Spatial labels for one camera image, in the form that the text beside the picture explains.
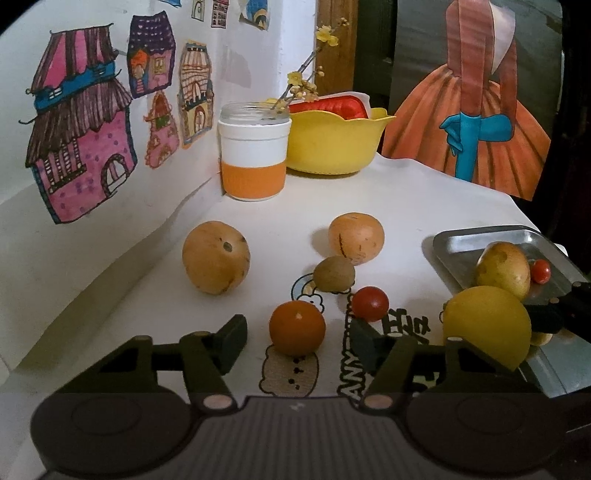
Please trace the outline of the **red cherry tomato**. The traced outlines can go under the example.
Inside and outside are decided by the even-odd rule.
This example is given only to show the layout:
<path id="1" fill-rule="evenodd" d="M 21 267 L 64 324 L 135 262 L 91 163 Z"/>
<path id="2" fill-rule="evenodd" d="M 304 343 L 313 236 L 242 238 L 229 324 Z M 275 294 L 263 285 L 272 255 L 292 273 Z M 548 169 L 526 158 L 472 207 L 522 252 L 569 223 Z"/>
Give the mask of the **red cherry tomato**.
<path id="1" fill-rule="evenodd" d="M 545 259 L 537 259 L 530 264 L 531 279 L 538 285 L 547 284 L 552 276 L 550 263 Z"/>
<path id="2" fill-rule="evenodd" d="M 353 294 L 351 309 L 356 318 L 373 323 L 380 321 L 388 314 L 390 302 L 383 290 L 375 286 L 367 286 Z"/>

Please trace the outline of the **large yellow pear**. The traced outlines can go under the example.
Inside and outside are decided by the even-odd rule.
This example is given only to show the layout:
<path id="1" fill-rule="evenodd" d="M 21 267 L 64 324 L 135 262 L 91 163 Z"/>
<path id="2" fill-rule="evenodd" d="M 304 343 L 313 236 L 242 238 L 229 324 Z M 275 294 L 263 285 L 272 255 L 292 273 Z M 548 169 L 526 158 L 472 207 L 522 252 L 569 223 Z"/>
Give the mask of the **large yellow pear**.
<path id="1" fill-rule="evenodd" d="M 494 286 L 471 287 L 456 294 L 442 314 L 443 335 L 461 337 L 506 367 L 516 370 L 526 359 L 531 320 L 521 301 Z"/>

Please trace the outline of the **orange-red tomato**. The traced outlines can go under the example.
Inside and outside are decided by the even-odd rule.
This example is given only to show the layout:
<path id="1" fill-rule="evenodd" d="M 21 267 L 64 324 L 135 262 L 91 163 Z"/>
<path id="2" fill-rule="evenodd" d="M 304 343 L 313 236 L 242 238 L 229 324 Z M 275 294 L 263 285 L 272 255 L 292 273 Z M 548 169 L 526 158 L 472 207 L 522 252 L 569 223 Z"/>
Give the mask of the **orange-red tomato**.
<path id="1" fill-rule="evenodd" d="M 314 353 L 325 339 L 325 319 L 314 304 L 301 300 L 277 306 L 270 316 L 270 339 L 276 351 L 291 357 Z"/>

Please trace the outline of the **tan spotted round fruit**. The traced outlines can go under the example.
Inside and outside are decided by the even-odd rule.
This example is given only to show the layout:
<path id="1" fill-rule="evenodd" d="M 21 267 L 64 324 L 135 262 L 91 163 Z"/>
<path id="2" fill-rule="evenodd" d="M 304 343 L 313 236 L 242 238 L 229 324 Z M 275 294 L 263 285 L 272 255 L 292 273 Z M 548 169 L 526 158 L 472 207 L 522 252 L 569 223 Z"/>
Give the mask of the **tan spotted round fruit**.
<path id="1" fill-rule="evenodd" d="M 182 262 L 197 290 L 209 295 L 222 295 L 242 284 L 249 273 L 249 243 L 231 225 L 207 221 L 186 236 Z"/>

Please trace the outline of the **small green-brown kiwi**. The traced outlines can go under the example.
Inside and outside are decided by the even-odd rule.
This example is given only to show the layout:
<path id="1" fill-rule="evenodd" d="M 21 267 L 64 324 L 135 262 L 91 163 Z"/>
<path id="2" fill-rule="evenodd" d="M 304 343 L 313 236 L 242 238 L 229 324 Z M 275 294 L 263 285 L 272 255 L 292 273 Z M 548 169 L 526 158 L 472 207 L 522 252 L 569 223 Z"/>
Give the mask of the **small green-brown kiwi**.
<path id="1" fill-rule="evenodd" d="M 349 259 L 332 256 L 315 266 L 312 279 L 318 290 L 332 293 L 345 292 L 353 286 L 356 271 Z"/>

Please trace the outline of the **tan speckled round fruit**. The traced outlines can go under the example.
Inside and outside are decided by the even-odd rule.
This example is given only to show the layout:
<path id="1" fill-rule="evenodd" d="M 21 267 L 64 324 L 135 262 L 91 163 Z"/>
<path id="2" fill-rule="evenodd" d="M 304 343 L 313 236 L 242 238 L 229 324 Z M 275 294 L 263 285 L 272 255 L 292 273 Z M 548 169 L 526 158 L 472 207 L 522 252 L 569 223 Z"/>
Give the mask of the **tan speckled round fruit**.
<path id="1" fill-rule="evenodd" d="M 369 214 L 349 212 L 339 215 L 329 225 L 329 247 L 354 266 L 376 258 L 384 244 L 384 227 Z"/>

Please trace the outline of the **small brown kiwi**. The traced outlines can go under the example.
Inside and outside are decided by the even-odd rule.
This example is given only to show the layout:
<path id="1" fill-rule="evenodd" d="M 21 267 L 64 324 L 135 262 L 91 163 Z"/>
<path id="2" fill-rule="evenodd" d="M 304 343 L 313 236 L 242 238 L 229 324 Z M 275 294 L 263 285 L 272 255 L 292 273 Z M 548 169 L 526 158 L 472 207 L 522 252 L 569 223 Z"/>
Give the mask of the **small brown kiwi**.
<path id="1" fill-rule="evenodd" d="M 530 344 L 534 347 L 542 347 L 548 344 L 553 338 L 551 333 L 533 332 L 530 340 Z"/>

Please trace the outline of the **red cherry tomato in tray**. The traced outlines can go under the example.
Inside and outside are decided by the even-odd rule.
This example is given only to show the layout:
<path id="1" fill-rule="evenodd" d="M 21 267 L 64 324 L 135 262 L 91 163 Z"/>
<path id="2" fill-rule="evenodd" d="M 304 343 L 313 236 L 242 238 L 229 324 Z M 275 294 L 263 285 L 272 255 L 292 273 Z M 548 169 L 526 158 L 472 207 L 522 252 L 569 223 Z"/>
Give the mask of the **red cherry tomato in tray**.
<path id="1" fill-rule="evenodd" d="M 550 263 L 545 259 L 537 259 L 530 264 L 531 279 L 538 285 L 547 284 L 552 276 Z"/>

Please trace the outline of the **white printed table cloth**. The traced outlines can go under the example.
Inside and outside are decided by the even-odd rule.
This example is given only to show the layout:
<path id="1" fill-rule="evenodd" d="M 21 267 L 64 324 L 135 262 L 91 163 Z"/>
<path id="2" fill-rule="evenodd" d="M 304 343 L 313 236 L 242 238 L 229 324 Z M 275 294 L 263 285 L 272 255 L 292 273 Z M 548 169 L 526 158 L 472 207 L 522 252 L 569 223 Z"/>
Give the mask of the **white printed table cloth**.
<path id="1" fill-rule="evenodd" d="M 386 242 L 376 259 L 356 270 L 356 286 L 376 286 L 389 297 L 391 315 L 380 329 L 411 332 L 437 344 L 439 314 L 455 283 L 434 257 L 432 240 L 446 230 L 528 225 L 503 193 L 454 179 L 413 160 L 377 158 L 360 173 L 335 179 L 291 175 L 279 196 L 263 202 L 227 197 L 187 200 L 174 230 L 184 236 L 207 220 L 245 235 L 250 268 L 245 281 L 221 296 L 189 282 L 180 243 L 151 237 L 106 270 L 50 325 L 1 389 L 1 475 L 32 479 L 43 472 L 29 435 L 36 406 L 55 389 L 135 335 L 174 343 L 193 331 L 214 331 L 232 315 L 245 315 L 249 340 L 228 386 L 235 396 L 290 394 L 280 377 L 269 320 L 291 299 L 321 307 L 327 336 L 312 359 L 305 392 L 314 396 L 361 392 L 358 362 L 342 350 L 344 295 L 315 292 L 308 274 L 329 256 L 328 228 L 349 212 L 377 218 Z"/>

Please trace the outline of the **white orange glass jar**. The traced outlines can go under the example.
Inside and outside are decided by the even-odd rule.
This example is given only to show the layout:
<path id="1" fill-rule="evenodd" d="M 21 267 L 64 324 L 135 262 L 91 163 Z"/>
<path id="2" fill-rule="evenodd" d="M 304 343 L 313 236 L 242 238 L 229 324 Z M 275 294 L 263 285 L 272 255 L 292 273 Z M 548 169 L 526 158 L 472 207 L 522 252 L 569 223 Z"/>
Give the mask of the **white orange glass jar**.
<path id="1" fill-rule="evenodd" d="M 270 103 L 235 102 L 221 108 L 217 130 L 226 194 L 262 201 L 283 190 L 290 127 L 290 113 Z"/>

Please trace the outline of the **yellow plastic bowl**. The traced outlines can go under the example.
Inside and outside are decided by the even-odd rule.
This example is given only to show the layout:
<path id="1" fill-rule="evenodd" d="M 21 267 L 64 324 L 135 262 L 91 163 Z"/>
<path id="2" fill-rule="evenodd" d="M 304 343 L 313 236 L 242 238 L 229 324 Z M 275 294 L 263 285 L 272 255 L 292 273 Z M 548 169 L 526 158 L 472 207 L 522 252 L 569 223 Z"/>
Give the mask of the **yellow plastic bowl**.
<path id="1" fill-rule="evenodd" d="M 386 127 L 394 121 L 384 108 L 370 109 L 369 118 L 343 119 L 319 110 L 290 117 L 287 168 L 325 176 L 354 174 L 369 166 Z"/>

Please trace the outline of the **orange dress girl painting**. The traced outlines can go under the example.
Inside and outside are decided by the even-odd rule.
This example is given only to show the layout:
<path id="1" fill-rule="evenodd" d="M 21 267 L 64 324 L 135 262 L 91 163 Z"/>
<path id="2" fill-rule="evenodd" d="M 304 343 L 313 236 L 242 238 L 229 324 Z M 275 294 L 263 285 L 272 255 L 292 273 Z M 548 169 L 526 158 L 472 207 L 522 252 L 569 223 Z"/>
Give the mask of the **orange dress girl painting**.
<path id="1" fill-rule="evenodd" d="M 557 1 L 401 1 L 382 147 L 533 198 L 562 87 Z"/>

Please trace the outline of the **red item in bowl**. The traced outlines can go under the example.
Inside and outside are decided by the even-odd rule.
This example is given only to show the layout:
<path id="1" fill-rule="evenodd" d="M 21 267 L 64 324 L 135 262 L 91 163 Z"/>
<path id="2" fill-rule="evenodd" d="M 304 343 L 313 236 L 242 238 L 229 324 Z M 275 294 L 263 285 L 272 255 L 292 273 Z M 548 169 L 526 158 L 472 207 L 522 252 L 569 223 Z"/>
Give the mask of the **red item in bowl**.
<path id="1" fill-rule="evenodd" d="M 359 92 L 339 92 L 318 97 L 311 102 L 293 102 L 290 104 L 290 113 L 304 111 L 325 111 L 345 120 L 369 119 L 370 97 Z"/>

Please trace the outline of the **house drawings paper sheet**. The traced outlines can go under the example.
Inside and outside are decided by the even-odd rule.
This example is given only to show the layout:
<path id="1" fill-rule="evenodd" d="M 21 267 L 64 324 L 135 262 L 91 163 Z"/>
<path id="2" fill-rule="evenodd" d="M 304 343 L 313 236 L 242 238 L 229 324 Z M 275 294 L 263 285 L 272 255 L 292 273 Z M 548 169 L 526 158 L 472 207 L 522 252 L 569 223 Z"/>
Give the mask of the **house drawings paper sheet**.
<path id="1" fill-rule="evenodd" d="M 172 208 L 219 170 L 222 87 L 259 87 L 279 1 L 5 1 L 1 233 Z"/>

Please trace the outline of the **yellow flower twig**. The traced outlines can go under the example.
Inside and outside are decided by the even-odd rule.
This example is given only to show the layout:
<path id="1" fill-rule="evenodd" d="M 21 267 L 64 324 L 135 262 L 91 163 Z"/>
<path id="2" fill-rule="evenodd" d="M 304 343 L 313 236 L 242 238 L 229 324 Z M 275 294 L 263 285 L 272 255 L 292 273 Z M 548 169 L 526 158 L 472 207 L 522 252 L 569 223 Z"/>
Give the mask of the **yellow flower twig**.
<path id="1" fill-rule="evenodd" d="M 342 29 L 347 29 L 349 25 L 351 25 L 349 19 L 341 17 L 334 26 L 322 24 L 315 30 L 315 46 L 311 50 L 310 55 L 305 58 L 297 70 L 287 74 L 287 87 L 283 90 L 280 97 L 266 101 L 270 105 L 271 111 L 283 113 L 287 111 L 287 107 L 294 101 L 302 100 L 311 102 L 318 99 L 318 87 L 315 85 L 315 76 L 320 75 L 322 77 L 325 73 L 321 67 L 317 67 L 311 73 L 307 74 L 308 67 L 315 62 L 318 54 L 325 47 L 334 48 L 339 46 L 339 32 Z"/>

